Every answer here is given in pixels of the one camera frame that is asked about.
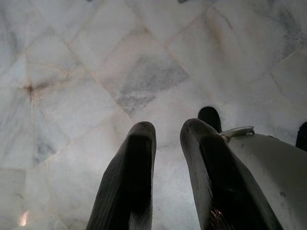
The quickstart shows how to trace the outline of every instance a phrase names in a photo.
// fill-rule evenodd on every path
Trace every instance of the dark shoe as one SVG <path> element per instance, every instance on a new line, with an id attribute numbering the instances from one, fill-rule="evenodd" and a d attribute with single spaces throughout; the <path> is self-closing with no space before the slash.
<path id="1" fill-rule="evenodd" d="M 216 109 L 209 106 L 202 108 L 198 113 L 198 119 L 210 125 L 218 133 L 222 132 L 221 119 Z"/>
<path id="2" fill-rule="evenodd" d="M 307 122 L 299 128 L 295 146 L 307 152 Z"/>

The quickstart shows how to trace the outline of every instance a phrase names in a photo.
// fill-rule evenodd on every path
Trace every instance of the dark object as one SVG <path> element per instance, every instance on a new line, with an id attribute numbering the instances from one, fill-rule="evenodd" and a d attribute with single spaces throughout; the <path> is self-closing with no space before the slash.
<path id="1" fill-rule="evenodd" d="M 295 146 L 307 152 L 307 122 L 299 128 Z"/>
<path id="2" fill-rule="evenodd" d="M 213 127 L 218 133 L 222 132 L 221 119 L 216 109 L 209 106 L 202 108 L 198 112 L 198 119 Z"/>
<path id="3" fill-rule="evenodd" d="M 150 230 L 156 138 L 154 126 L 132 127 L 106 169 L 87 230 Z"/>
<path id="4" fill-rule="evenodd" d="M 190 119 L 180 141 L 202 230 L 282 230 L 249 170 L 211 126 Z"/>

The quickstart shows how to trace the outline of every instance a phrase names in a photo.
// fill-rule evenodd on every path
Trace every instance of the marble floor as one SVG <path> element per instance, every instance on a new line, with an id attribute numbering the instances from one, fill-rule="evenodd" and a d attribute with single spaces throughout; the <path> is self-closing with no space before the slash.
<path id="1" fill-rule="evenodd" d="M 306 0 L 0 0 L 0 229 L 83 230 L 131 126 L 157 134 L 153 230 L 199 230 L 179 131 L 295 144 L 307 120 Z"/>

